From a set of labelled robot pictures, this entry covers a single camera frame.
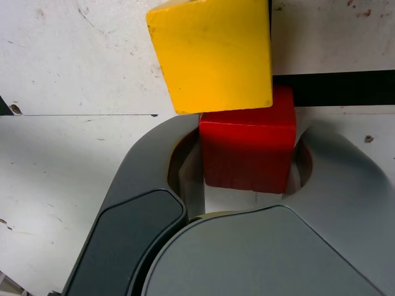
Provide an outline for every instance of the scratch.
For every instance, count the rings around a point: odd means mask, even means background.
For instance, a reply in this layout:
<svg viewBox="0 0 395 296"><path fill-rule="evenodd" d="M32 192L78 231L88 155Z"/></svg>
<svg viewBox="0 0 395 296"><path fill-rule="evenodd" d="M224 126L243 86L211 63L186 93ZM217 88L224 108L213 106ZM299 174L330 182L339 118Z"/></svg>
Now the scratch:
<svg viewBox="0 0 395 296"><path fill-rule="evenodd" d="M96 27L91 23L91 21L88 20L88 18L85 16L85 14L82 12L82 10L81 10L80 8L78 8L78 13L79 13L80 15L82 15L82 17L84 18L84 20L86 20L86 21L92 26L92 28L94 28L95 30L97 30L98 32L100 32L100 33L102 33L102 34L105 34L105 32L104 32L103 30L100 30L100 29L96 28Z"/></svg>

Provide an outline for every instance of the stain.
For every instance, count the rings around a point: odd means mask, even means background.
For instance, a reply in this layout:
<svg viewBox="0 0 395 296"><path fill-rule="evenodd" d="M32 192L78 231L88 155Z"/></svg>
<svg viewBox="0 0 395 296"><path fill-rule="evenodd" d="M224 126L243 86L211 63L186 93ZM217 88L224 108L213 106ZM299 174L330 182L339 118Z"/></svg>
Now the stain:
<svg viewBox="0 0 395 296"><path fill-rule="evenodd" d="M152 64L149 67L149 70L151 71L152 74L154 74L155 78L160 78L160 76L162 74L162 69L159 65Z"/></svg>
<svg viewBox="0 0 395 296"><path fill-rule="evenodd" d="M375 139L374 137L372 137L371 135L368 134L365 137L365 144L370 144L371 142L373 142L374 139Z"/></svg>
<svg viewBox="0 0 395 296"><path fill-rule="evenodd" d="M364 12L362 15L363 15L364 17L369 17L371 13L372 13L372 10L371 10L371 9L368 9L368 11Z"/></svg>
<svg viewBox="0 0 395 296"><path fill-rule="evenodd" d="M96 31L98 31L98 32L100 32L100 33L102 33L102 34L105 34L105 32L104 32L103 30L100 30L100 29L96 28L96 27L91 23L91 21L88 20L88 19L86 18L86 15L82 12L82 10L81 10L80 8L78 8L78 13L84 18L84 20L86 20L86 21L92 26L92 28L94 28Z"/></svg>
<svg viewBox="0 0 395 296"><path fill-rule="evenodd" d="M15 104L10 105L9 107L15 114L23 115L22 111L20 111L19 107Z"/></svg>
<svg viewBox="0 0 395 296"><path fill-rule="evenodd" d="M42 9L37 10L37 18L45 20L45 13L43 12Z"/></svg>

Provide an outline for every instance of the yellow block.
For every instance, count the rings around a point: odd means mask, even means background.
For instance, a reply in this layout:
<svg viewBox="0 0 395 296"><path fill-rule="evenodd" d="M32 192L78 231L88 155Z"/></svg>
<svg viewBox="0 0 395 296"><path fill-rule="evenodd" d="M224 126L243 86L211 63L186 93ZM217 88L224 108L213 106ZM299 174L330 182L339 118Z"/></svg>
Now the yellow block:
<svg viewBox="0 0 395 296"><path fill-rule="evenodd" d="M146 19L178 114L273 104L267 0L169 0Z"/></svg>

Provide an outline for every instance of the red cube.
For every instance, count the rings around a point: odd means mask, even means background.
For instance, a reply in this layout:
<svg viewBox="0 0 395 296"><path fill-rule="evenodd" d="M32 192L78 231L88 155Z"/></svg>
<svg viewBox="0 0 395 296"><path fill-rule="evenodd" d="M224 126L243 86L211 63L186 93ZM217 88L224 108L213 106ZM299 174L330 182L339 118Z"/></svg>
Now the red cube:
<svg viewBox="0 0 395 296"><path fill-rule="evenodd" d="M275 86L270 108L204 113L199 132L207 185L284 193L296 137L291 88Z"/></svg>

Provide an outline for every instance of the black strip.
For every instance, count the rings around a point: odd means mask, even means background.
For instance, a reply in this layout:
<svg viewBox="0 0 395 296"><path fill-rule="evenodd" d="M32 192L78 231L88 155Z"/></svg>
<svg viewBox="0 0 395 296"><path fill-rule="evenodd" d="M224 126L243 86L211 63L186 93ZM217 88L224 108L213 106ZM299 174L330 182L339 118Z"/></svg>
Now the black strip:
<svg viewBox="0 0 395 296"><path fill-rule="evenodd" d="M292 87L296 107L395 105L395 70L282 75L273 83Z"/></svg>
<svg viewBox="0 0 395 296"><path fill-rule="evenodd" d="M3 115L14 115L10 108L8 108L7 104L3 101L2 97L0 96L0 116Z"/></svg>

